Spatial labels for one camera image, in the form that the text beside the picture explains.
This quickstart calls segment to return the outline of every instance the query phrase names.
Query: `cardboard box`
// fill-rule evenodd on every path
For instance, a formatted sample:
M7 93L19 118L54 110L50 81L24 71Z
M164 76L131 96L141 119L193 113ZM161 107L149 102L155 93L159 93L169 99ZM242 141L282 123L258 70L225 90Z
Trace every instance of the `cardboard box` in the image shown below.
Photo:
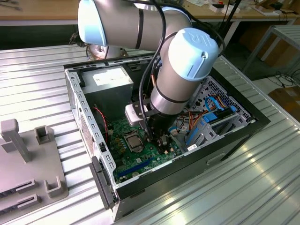
M300 122L300 87L278 88L269 96Z

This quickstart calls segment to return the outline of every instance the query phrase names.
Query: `sticker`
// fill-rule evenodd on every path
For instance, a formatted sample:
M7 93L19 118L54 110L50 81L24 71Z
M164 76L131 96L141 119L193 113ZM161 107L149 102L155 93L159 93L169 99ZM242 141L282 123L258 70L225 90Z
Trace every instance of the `sticker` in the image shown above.
M289 94L289 96L291 96L291 97L296 97L297 96L297 93L295 92L295 91L293 91L293 90L285 90L288 94Z
M197 145L196 145L196 144L193 144L193 145L189 146L189 147L187 148L187 150L191 151L191 150L193 150L193 149L195 149L195 148L197 148Z
M186 126L182 126L181 130L182 130L182 131L186 131L186 130L187 130L187 127L186 127Z
M118 68L108 68L100 74L93 75L93 79L97 86L105 84L124 84L129 83L128 77L125 75L123 70Z

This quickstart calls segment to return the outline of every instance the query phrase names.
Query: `black cable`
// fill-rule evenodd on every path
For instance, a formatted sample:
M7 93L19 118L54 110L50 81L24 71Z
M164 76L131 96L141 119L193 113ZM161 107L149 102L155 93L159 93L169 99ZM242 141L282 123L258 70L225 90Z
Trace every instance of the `black cable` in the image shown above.
M234 6L233 6L233 9L232 9L232 11L230 12L230 14L229 14L229 16L228 16L228 18L227 18L227 20L226 20L226 23L225 23L225 25L224 25L224 28L223 28L223 29L221 30L221 32L220 32L220 33L221 33L221 37L224 38L224 37L226 36L226 34L227 34L228 30L229 30L229 27L230 27L230 21L231 21L233 15L234 15L236 9L238 8L240 2L241 2L241 0L236 0L236 1L235 1L235 4L234 4Z
M223 21L221 22L221 25L220 25L220 27L219 27L219 29L218 29L218 32L220 32L220 31L221 31L221 28L223 28L223 25L224 25L223 23L224 23L224 21L225 21L226 15L227 15L228 8L229 8L229 1L228 1L228 4L227 4L227 9L226 9L225 15L224 15L224 17L223 17Z
M12 0L0 0L0 3L3 3L3 2L10 2L10 1L12 1Z
M86 46L85 54L86 54L86 58L89 58L89 55L88 55L88 46Z
M164 12L161 9L161 7L155 2L155 0L150 0L150 2L152 3L152 5L155 6L155 8L158 10L158 12L159 12L159 14L161 16L161 20L162 20L162 35L161 35L161 38L160 38L160 41L159 41L158 48L157 48L156 52L154 53L153 58L151 59L150 63L148 64L148 66L146 67L146 69L145 69L145 71L144 71L144 73L142 75L142 79L141 79L140 87L139 87L139 101L140 101L140 108L141 108L141 112L142 112L142 118L143 118L143 121L145 123L145 131L148 134L149 138L153 139L152 138L152 133L150 132L150 129L148 127L147 117L146 117L145 110L144 110L144 104L143 104L143 86L144 86L144 83L145 83L146 76L149 73L150 67L153 65L154 60L158 56L158 54L159 54L159 52L160 52L160 50L161 50L161 48L162 48L162 46L164 44L165 33L166 33L166 21L165 21Z
M295 76L295 73L297 72L297 71L299 71L300 69L296 69L294 72L292 72L292 74L291 74L291 77L294 77Z
M128 2L131 2L131 3L140 3L140 4L144 4L144 5L152 5L150 2L146 2L146 1L141 1L141 0L123 0L123 1L128 1ZM195 18L189 11L187 11L184 7L182 6L179 6L179 5L174 5L174 4L166 4L166 3L159 3L157 4L158 6L162 6L162 7L172 7L172 8L176 8L176 9L179 9L181 10L182 12L184 12L185 14L188 15L188 17L191 19L191 20L194 20L196 21L197 23L201 24L202 26L204 26L205 28L207 28L208 30L210 30L211 32L213 32L217 37L218 39L221 41L221 45L223 46L223 49L221 51L221 53L219 53L218 56L221 56L224 51L225 51L225 48L226 48L226 44L225 44L225 41L224 39L222 38L222 36L215 30L213 29L211 26L209 26L207 23L205 22L202 22L200 20L198 20L197 18Z
M146 93L149 93L149 87L150 87L150 83L151 83L151 79L152 79L151 76L152 76L152 74L154 74L154 71L156 70L156 67L158 66L159 62L160 62L160 57L158 57L157 60L152 65L152 69L151 69L148 84L147 84Z
M272 77L275 77L275 78L278 80L278 82L280 82L280 84L278 84L277 82L271 80L270 78L272 78ZM292 86L294 86L294 85L299 86L299 85L296 83L296 80L295 80L295 78L294 78L293 76L282 74L280 71L276 71L276 74L275 74L275 75L273 75L273 76L268 76L267 79L270 80L272 83L277 84L279 87L282 87L282 88L285 88L285 87L292 87ZM284 83L281 79L284 79L284 80L286 80L286 81L288 81L288 82L290 82L290 83L289 83L289 84Z
M108 50L109 50L109 46L107 46L107 50L106 50L105 58L104 58L105 60L106 60L106 58L107 58Z

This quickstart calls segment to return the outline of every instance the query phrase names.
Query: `workbench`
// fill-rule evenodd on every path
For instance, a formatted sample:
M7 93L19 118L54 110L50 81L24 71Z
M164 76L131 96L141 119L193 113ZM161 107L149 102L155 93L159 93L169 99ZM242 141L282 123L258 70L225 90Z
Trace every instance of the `workbench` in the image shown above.
M16 118L20 132L54 129L69 189L67 198L7 224L113 223L90 172L64 78L62 65L85 60L85 49L73 45L0 51L0 120ZM271 123L226 161L116 224L299 224L299 122L224 57L214 68Z

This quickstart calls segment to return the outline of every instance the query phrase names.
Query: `wooden desk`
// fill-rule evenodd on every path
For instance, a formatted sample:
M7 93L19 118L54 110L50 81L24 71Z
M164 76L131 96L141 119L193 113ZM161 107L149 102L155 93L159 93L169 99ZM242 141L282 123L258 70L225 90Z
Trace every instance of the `wooden desk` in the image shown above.
M77 24L79 0L18 0L22 11L0 6L0 26Z
M187 9L194 17L197 19L201 20L208 20L208 21L213 21L213 20L223 20L224 14L223 13L215 13L209 9L208 5L203 5L201 7L194 5L188 1L186 1L183 4L184 8ZM294 20L298 18L299 15L295 14L287 14L287 20ZM265 16L263 14L260 14L254 9L250 10L241 10L239 13L236 13L233 15L232 21L235 20L244 20L244 21L253 21L253 20L260 20L260 21L279 21L279 20L286 20L285 16L280 16L279 15L270 15L270 16Z
M18 0L22 11L0 6L0 26L23 26L23 25L62 25L77 24L77 11L79 0ZM196 18L204 22L219 22L224 18L223 13L214 13L208 5L201 7L185 1L184 7ZM264 16L254 9L241 10L232 18L232 25L224 39L228 44L235 33L240 22L243 21L283 21L287 20L292 25L298 15L288 14L287 18L282 16ZM271 50L280 41L277 39L271 46Z

